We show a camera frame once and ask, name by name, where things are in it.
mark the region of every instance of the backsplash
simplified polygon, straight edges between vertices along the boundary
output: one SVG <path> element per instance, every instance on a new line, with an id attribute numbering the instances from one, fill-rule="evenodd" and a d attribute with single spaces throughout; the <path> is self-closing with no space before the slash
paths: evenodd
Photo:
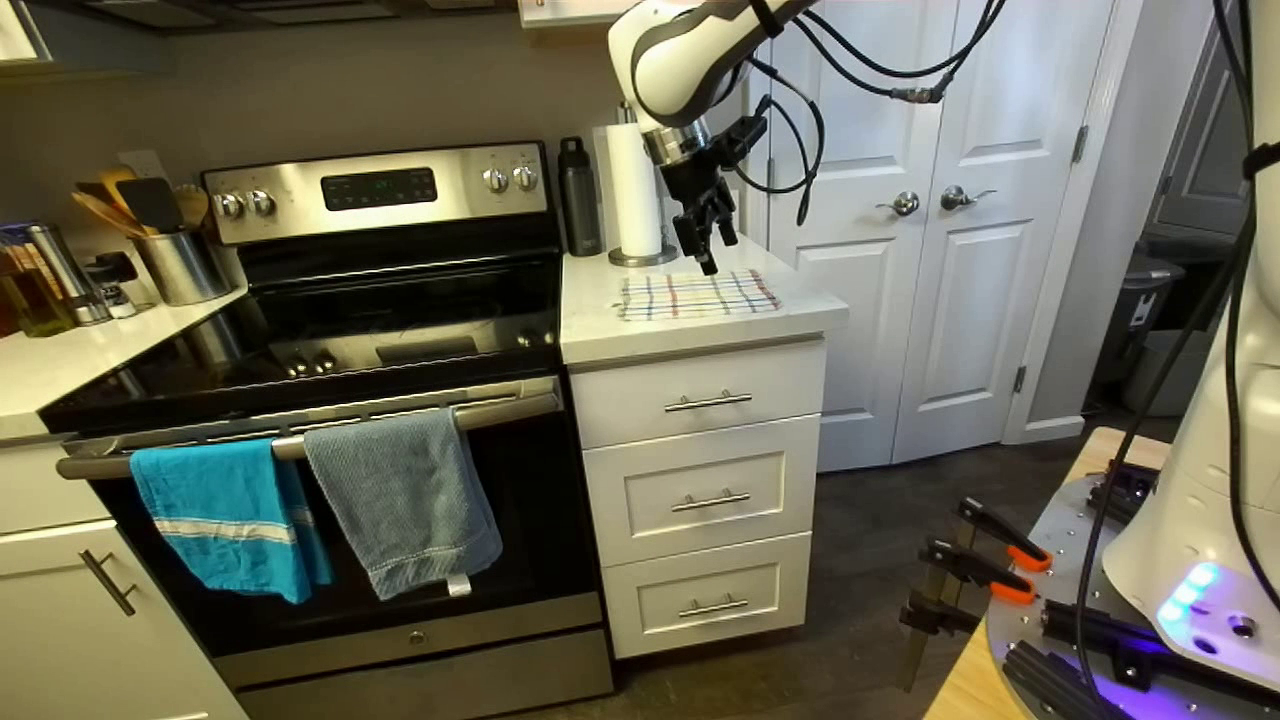
<path id="1" fill-rule="evenodd" d="M 611 119 L 603 28 L 519 33 L 451 16 L 179 35 L 171 67 L 127 81 L 0 83 L 0 215 L 71 215 L 74 177 L 156 153 L 199 170 L 500 136 Z"/>

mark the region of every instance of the oven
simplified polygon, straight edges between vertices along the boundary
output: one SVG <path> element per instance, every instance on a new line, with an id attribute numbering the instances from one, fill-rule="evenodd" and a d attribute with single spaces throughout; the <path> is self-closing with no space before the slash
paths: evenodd
<path id="1" fill-rule="evenodd" d="M 489 716 L 611 692 L 538 170 L 536 146 L 496 146 L 207 174 L 249 292 L 45 409 L 59 473 L 90 479 L 250 716 Z M 376 599 L 300 440 L 415 409 L 454 411 L 503 555 Z M 199 589 L 127 479 L 136 448 L 249 437 L 304 478 L 337 569 L 307 605 Z"/>

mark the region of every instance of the drawer handle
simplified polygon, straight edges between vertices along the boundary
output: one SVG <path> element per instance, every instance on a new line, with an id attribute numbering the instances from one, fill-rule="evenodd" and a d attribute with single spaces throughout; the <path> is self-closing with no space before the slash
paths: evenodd
<path id="1" fill-rule="evenodd" d="M 676 406 L 668 406 L 663 411 L 676 415 L 676 411 L 703 411 L 703 409 L 727 409 L 727 406 L 751 406 L 756 397 L 751 392 L 720 392 L 711 401 L 692 401 L 692 397 L 678 397 Z"/>
<path id="2" fill-rule="evenodd" d="M 685 618 L 720 618 L 720 612 L 734 612 L 734 609 L 751 609 L 747 599 L 738 599 L 738 597 L 732 597 L 732 594 L 725 594 L 720 599 L 711 599 L 711 605 L 703 605 L 703 599 L 692 599 L 688 609 L 685 609 Z"/>
<path id="3" fill-rule="evenodd" d="M 671 511 L 703 511 L 703 509 L 725 509 L 725 505 L 751 505 L 751 498 L 725 489 L 720 498 L 698 500 L 688 492 L 678 505 L 671 505 Z"/>
<path id="4" fill-rule="evenodd" d="M 127 605 L 127 597 L 136 594 L 136 586 L 127 586 L 127 589 L 114 589 L 114 579 L 107 576 L 107 566 L 110 561 L 110 553 L 107 555 L 90 555 L 86 549 L 81 553 L 81 566 L 97 576 L 97 586 L 102 586 L 102 594 L 114 599 L 114 609 L 122 612 L 122 618 L 136 618 L 136 609 Z"/>

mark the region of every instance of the white wall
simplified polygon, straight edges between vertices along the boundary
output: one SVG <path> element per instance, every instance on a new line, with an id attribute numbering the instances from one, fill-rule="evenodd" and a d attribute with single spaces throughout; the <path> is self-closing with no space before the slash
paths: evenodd
<path id="1" fill-rule="evenodd" d="M 1207 0 L 1149 0 L 1052 328 L 1032 419 L 1080 415 L 1112 306 L 1190 90 Z"/>
<path id="2" fill-rule="evenodd" d="M 519 33 L 446 16 L 182 35 L 140 81 L 0 83 L 0 222 L 74 215 L 69 194 L 114 153 L 199 170 L 565 136 L 611 116 L 603 33 Z"/>

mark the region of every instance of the control panel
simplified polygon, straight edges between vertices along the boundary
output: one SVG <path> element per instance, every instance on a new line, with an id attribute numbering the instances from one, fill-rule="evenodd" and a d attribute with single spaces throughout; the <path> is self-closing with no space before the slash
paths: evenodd
<path id="1" fill-rule="evenodd" d="M 225 245 L 548 213 L 538 146 L 205 174 Z"/>

